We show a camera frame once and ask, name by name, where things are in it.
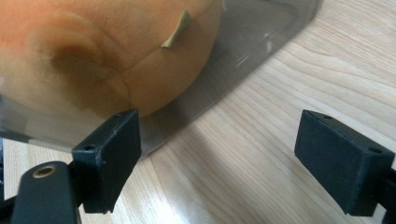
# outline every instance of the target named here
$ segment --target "screw hole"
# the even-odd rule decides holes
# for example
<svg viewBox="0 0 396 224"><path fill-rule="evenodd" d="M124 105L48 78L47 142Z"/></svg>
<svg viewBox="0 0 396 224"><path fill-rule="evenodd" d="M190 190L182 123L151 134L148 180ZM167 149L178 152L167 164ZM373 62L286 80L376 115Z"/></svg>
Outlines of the screw hole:
<svg viewBox="0 0 396 224"><path fill-rule="evenodd" d="M87 150L87 151L93 150L93 149L96 149L96 145L85 146L84 149Z"/></svg>
<svg viewBox="0 0 396 224"><path fill-rule="evenodd" d="M55 173L56 168L53 165L42 167L33 173L34 178L44 178Z"/></svg>
<svg viewBox="0 0 396 224"><path fill-rule="evenodd" d="M374 152L374 153L378 153L378 154L382 153L381 149L378 149L378 148L375 148L375 147L369 147L369 150Z"/></svg>

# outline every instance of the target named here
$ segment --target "wooden table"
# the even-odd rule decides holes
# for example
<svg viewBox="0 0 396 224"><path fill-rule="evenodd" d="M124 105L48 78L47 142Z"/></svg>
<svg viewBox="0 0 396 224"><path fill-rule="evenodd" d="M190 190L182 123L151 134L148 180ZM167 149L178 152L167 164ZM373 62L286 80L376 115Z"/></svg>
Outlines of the wooden table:
<svg viewBox="0 0 396 224"><path fill-rule="evenodd" d="M396 151L396 1L325 0L317 18L134 169L112 215L83 223L380 223L350 217L294 157L301 112L331 115ZM6 194L43 161L5 142Z"/></svg>

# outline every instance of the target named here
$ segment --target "wood grain surface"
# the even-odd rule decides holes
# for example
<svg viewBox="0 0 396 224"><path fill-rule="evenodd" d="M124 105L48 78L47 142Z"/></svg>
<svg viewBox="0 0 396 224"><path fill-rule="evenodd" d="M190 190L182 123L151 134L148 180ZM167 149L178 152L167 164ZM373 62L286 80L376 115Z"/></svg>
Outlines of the wood grain surface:
<svg viewBox="0 0 396 224"><path fill-rule="evenodd" d="M83 223L380 223L351 217L294 157L301 112L396 151L396 1L325 0L317 18L234 91L135 167L113 214ZM69 154L5 141L6 195Z"/></svg>

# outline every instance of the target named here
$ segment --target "light wood tabletop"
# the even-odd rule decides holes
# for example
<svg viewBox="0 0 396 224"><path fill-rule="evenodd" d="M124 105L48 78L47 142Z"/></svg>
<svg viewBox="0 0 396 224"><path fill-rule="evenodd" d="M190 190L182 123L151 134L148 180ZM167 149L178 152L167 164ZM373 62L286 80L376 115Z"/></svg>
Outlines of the light wood tabletop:
<svg viewBox="0 0 396 224"><path fill-rule="evenodd" d="M345 215L294 156L303 109L396 151L396 1L325 0L314 21L244 82L140 161L113 214L83 223L380 223ZM71 155L6 140L20 176Z"/></svg>

